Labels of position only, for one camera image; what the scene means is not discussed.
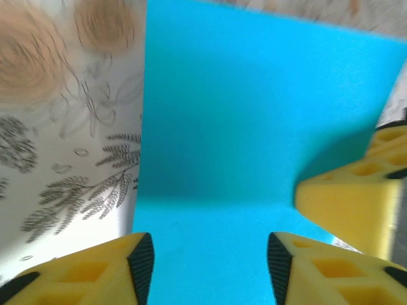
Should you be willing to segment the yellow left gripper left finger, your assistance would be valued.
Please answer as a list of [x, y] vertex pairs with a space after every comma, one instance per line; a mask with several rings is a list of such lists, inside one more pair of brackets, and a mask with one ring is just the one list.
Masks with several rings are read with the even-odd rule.
[[1, 287], [1, 304], [147, 304], [155, 250], [132, 233], [29, 268]]

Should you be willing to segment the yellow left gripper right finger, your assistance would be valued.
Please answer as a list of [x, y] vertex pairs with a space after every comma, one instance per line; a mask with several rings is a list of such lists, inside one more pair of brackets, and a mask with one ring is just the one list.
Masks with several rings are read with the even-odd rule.
[[406, 269], [300, 235], [268, 235], [276, 304], [406, 304]]

